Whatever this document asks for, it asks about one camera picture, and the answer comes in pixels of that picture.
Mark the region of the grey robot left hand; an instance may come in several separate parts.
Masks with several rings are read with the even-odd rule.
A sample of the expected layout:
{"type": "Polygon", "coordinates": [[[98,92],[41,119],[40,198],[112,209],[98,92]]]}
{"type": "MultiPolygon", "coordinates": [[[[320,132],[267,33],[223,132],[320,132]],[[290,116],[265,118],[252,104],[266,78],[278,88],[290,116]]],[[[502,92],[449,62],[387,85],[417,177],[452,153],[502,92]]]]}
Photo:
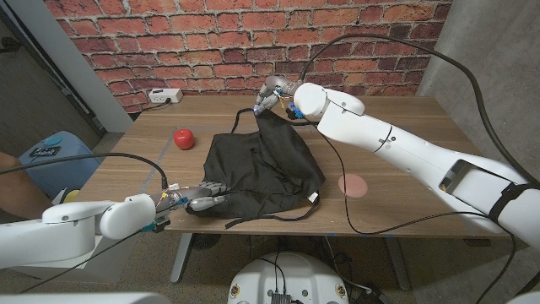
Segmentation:
{"type": "Polygon", "coordinates": [[[225,201],[229,187],[218,182],[201,182],[192,187],[169,185],[157,198],[156,210],[191,209],[203,211],[225,201]]]}

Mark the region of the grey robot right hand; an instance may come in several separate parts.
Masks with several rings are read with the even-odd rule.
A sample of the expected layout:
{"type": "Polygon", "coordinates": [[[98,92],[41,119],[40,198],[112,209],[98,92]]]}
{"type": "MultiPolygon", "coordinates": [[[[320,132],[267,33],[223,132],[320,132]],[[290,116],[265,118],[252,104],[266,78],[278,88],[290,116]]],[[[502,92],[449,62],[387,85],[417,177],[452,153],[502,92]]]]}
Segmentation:
{"type": "Polygon", "coordinates": [[[280,98],[293,97],[302,85],[300,81],[290,81],[280,76],[268,76],[256,95],[253,112],[256,116],[276,106],[280,98]]]}

